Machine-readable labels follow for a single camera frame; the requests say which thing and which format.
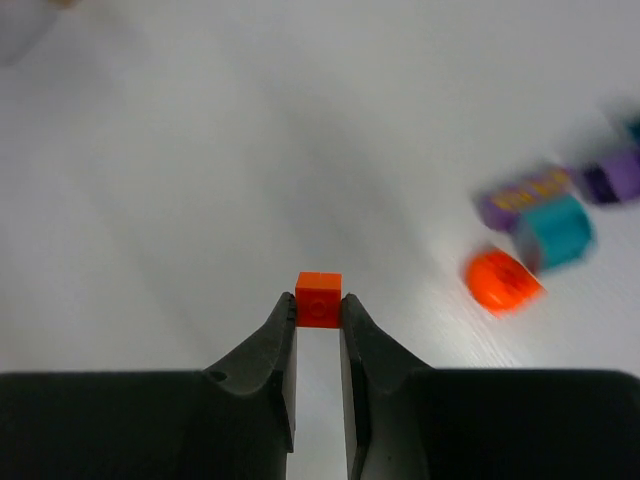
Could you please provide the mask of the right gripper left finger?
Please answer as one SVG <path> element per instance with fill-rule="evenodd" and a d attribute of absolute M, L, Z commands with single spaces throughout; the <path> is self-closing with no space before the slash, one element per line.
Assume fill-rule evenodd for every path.
<path fill-rule="evenodd" d="M 5 479 L 282 479 L 295 433 L 296 304 L 204 369 L 1 377 Z"/>

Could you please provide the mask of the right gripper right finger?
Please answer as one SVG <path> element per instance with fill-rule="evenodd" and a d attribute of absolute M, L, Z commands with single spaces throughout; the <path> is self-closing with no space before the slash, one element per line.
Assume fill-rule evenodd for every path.
<path fill-rule="evenodd" d="M 612 370 L 442 369 L 341 303 L 352 479 L 635 479 L 639 381 Z"/>

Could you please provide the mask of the small orange square brick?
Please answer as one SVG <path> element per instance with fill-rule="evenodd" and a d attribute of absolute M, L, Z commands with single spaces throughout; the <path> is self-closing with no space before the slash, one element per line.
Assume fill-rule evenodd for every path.
<path fill-rule="evenodd" d="M 295 286 L 295 300 L 297 327 L 339 329 L 342 275 L 300 272 Z"/>

